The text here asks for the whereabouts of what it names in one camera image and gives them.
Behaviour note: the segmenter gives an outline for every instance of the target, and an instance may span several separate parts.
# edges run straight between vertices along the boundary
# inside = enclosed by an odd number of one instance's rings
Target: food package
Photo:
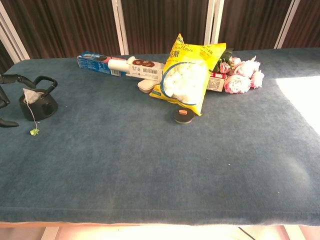
[[[185,44],[179,34],[163,68],[161,82],[150,96],[179,104],[201,116],[212,69],[225,49],[225,43],[204,46]]]
[[[162,79],[164,66],[163,63],[136,59],[134,56],[129,57],[127,61],[111,59],[108,62],[108,67],[111,70],[125,72],[128,77],[155,80],[157,82]]]
[[[110,60],[121,60],[124,63],[126,62],[126,60],[122,58],[105,56],[90,51],[85,51],[77,57],[78,65],[82,69],[89,69],[95,72],[101,72],[119,77],[124,76],[126,74],[125,72],[114,70],[109,67]]]
[[[212,72],[209,78],[207,90],[222,92],[224,89],[224,84],[227,79],[226,74]]]

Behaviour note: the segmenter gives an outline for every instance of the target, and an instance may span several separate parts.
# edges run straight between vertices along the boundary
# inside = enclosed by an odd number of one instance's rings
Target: container lid
[[[157,81],[144,79],[138,83],[138,87],[144,91],[149,91],[157,85]]]
[[[194,118],[195,113],[188,108],[177,108],[173,112],[174,120],[179,124],[188,124],[191,123]]]

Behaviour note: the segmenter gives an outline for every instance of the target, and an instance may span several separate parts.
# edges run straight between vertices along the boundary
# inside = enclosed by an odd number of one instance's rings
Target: dark brown curtain
[[[111,0],[1,0],[30,58],[119,55]]]
[[[300,1],[282,47],[320,47],[319,0]]]
[[[122,0],[130,54],[169,53],[179,33],[203,45],[208,0]]]
[[[291,0],[225,0],[219,43],[235,50],[273,49]]]
[[[7,52],[5,46],[0,41],[0,74],[3,74],[11,66],[14,65],[9,53]]]

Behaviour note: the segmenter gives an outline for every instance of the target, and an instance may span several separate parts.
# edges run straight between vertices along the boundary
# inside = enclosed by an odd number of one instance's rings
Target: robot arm
[[[36,85],[25,76],[21,76],[18,74],[0,74],[0,84],[13,84],[15,82],[23,83],[32,89],[36,88]],[[5,91],[0,86],[0,109],[6,107],[9,103],[10,101]],[[5,121],[0,118],[0,127],[2,128],[11,128],[17,126],[19,126],[19,124],[14,121]]]

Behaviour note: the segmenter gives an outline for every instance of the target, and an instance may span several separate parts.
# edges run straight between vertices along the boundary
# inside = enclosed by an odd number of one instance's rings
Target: tea bag string
[[[34,121],[34,123],[35,123],[35,129],[38,129],[38,124],[37,124],[37,122],[36,122],[34,113],[32,112],[31,108],[29,107],[28,98],[27,98],[27,96],[26,96],[26,93],[24,93],[24,97],[25,97],[24,99],[25,99],[25,102],[26,102],[26,106],[27,106],[28,109],[30,110],[31,115],[32,115],[32,117],[33,117],[33,121]]]

